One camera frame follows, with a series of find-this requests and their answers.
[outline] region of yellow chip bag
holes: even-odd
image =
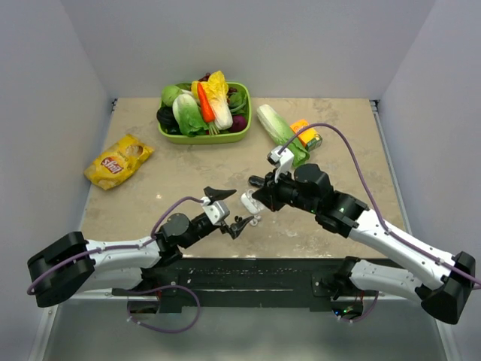
[[[109,190],[129,179],[152,153],[153,148],[127,134],[98,156],[84,174],[95,185]]]

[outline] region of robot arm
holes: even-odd
[[[371,247],[395,261],[392,268],[347,257],[340,270],[323,281],[323,286],[337,294],[352,289],[378,290],[421,303],[431,316],[446,323],[457,323],[473,284],[444,265],[417,252],[394,238],[401,236],[410,244],[429,252],[469,275],[474,275],[475,260],[467,253],[456,256],[421,242],[385,221],[381,226],[374,210],[355,197],[334,190],[329,176],[318,165],[298,167],[289,173],[293,155],[289,149],[281,154],[275,148],[268,160],[276,168],[264,178],[262,187],[253,193],[271,211],[290,205],[315,215],[317,223],[329,232],[338,233]]]
[[[203,213],[191,220],[185,214],[172,214],[155,237],[103,242],[85,239],[82,232],[68,233],[27,262],[34,282],[29,292],[39,307],[49,307],[88,290],[130,290],[144,279],[146,269],[181,259],[179,247],[188,248],[217,229],[238,237],[252,217],[230,226],[225,222],[230,211],[223,200],[235,190],[207,187],[204,193]]]

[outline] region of orange carrot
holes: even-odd
[[[197,84],[197,94],[198,100],[201,102],[201,113],[202,117],[204,118],[204,122],[213,122],[216,119],[216,115],[213,113],[212,107],[207,100],[207,96],[205,95],[204,88],[202,87],[200,81]]]

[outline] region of table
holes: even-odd
[[[154,147],[155,153],[124,184],[104,191],[92,186],[83,221],[83,235],[98,241],[120,241],[144,237],[164,210],[183,196],[203,196],[206,186],[237,189],[227,199],[234,215],[246,216],[240,201],[249,188],[250,175],[264,176],[272,169],[266,156],[275,144],[255,114],[259,105],[269,104],[289,123],[301,118],[322,121],[339,128],[349,139],[366,181],[384,217],[403,227],[402,217],[376,121],[367,99],[273,99],[253,98],[253,120],[244,140],[233,144],[179,145],[163,138],[157,129],[159,99],[118,99],[104,148],[126,133]],[[350,155],[341,139],[330,129],[319,129],[320,148],[311,153],[329,174],[336,190],[350,193],[364,202],[362,188]],[[179,212],[194,217],[201,208],[184,203]],[[185,250],[197,257],[378,257],[375,250],[333,235],[322,229],[312,215],[290,207],[280,212],[261,213],[258,226],[248,226],[235,240],[215,232]]]

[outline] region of leafy green vegetable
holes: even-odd
[[[180,132],[188,137],[205,134],[209,129],[201,116],[195,99],[189,94],[182,94],[174,100],[172,106],[175,120],[179,123]]]
[[[228,100],[229,100],[229,105],[228,105],[229,108],[231,109],[242,108],[247,102],[247,96],[246,94],[241,94],[240,92],[237,92],[237,93],[233,93]]]
[[[171,107],[174,104],[176,97],[178,97],[180,94],[183,94],[183,91],[177,85],[167,85],[162,90],[162,101],[165,105]]]
[[[276,113],[270,105],[264,104],[258,107],[257,116],[277,145],[285,144],[294,135],[284,118]],[[300,166],[309,159],[309,152],[298,139],[295,139],[288,148],[294,153],[294,167]]]
[[[245,116],[246,110],[244,108],[241,108],[238,111],[236,110],[236,111],[231,112],[231,114],[232,114],[232,116],[234,116],[234,115],[244,115]]]
[[[178,86],[179,88],[181,88],[182,90],[188,90],[188,91],[190,91],[191,83],[182,83],[182,84],[178,84],[177,86]]]

